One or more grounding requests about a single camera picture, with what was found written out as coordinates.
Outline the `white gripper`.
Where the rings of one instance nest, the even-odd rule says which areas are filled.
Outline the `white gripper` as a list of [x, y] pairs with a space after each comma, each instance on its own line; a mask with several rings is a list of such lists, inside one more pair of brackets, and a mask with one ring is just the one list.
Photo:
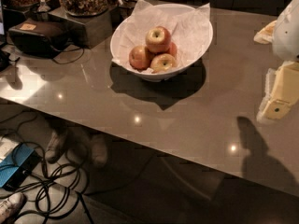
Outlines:
[[265, 77], [265, 96], [257, 121], [270, 124], [283, 119], [299, 101], [299, 0], [291, 0], [278, 16], [261, 29], [253, 40], [270, 44], [284, 62], [277, 70], [269, 69]]

